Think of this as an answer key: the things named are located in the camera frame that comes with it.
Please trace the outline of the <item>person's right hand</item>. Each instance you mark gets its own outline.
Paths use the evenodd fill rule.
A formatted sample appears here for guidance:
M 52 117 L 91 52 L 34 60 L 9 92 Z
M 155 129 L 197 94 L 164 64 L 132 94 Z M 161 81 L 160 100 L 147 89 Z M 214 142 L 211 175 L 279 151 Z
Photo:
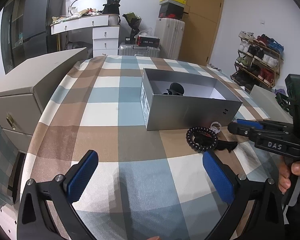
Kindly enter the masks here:
M 300 176 L 300 161 L 293 163 L 291 167 L 288 167 L 284 159 L 282 159 L 279 164 L 279 190 L 282 194 L 285 194 L 291 186 L 291 174 Z

